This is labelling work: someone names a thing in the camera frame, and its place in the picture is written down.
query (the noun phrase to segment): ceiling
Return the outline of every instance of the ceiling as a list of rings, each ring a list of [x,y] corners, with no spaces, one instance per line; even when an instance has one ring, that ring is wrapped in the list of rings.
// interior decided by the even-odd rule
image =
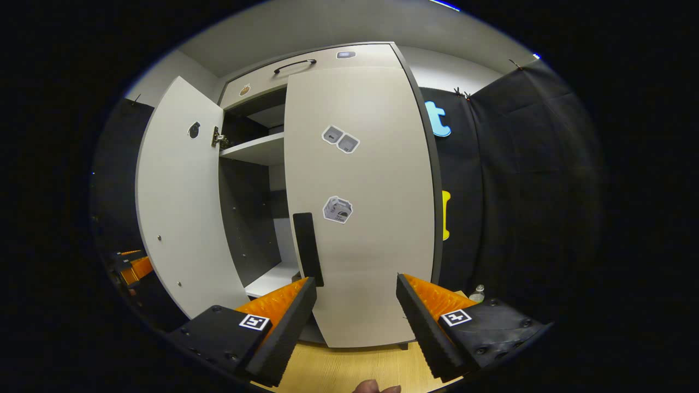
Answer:
[[[222,77],[298,50],[340,43],[395,41],[446,53],[499,73],[534,60],[505,34],[429,0],[272,0],[235,14],[180,50]]]

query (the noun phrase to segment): finger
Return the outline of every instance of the finger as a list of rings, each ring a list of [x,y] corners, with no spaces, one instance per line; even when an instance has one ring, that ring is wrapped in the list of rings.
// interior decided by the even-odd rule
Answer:
[[[379,384],[375,379],[362,381],[356,386],[354,393],[379,393]]]
[[[381,393],[401,393],[401,386],[391,386],[387,387],[386,389],[383,389]]]

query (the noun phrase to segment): white wall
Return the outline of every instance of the white wall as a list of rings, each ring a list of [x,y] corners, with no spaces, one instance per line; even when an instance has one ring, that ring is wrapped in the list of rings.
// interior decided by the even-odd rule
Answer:
[[[218,78],[179,50],[171,52],[148,70],[129,90],[126,98],[135,100],[140,94],[138,102],[155,108],[170,83],[178,76],[183,77],[190,85],[209,97],[211,101],[218,101],[218,96],[213,94]]]
[[[473,94],[503,74],[489,68],[432,50],[399,46],[420,87]]]

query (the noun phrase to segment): open cabinet door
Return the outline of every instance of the open cabinet door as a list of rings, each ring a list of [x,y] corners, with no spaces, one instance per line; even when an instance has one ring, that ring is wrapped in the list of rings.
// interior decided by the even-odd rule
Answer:
[[[136,167],[136,212],[155,273],[190,319],[248,302],[223,228],[219,146],[223,110],[177,77],[146,127]]]
[[[336,136],[324,138],[330,126]],[[343,145],[342,133],[358,143]],[[435,199],[425,129],[404,70],[289,76],[284,165],[299,267],[309,276],[308,264],[319,262],[322,274],[313,313],[328,346],[415,339],[396,298],[396,274],[431,279]],[[346,220],[325,217],[331,197],[351,204],[351,210],[339,207]],[[312,213],[312,225],[308,215],[298,220],[299,213]],[[298,244],[312,239],[311,226],[315,261],[298,254],[313,247]]]

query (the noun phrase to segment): drawer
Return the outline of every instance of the drawer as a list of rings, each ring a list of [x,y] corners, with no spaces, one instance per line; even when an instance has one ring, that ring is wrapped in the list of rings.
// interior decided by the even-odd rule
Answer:
[[[338,59],[339,52],[355,52],[356,54],[353,57]],[[314,59],[316,62],[314,64],[310,62],[293,64],[307,59]],[[274,73],[274,70],[283,66],[286,67],[281,68],[279,73]],[[349,45],[317,50],[280,60],[232,80],[225,87],[226,90],[220,106],[224,110],[228,110],[262,94],[281,89],[287,85],[289,76],[297,73],[360,66],[402,68],[396,53],[388,43]]]

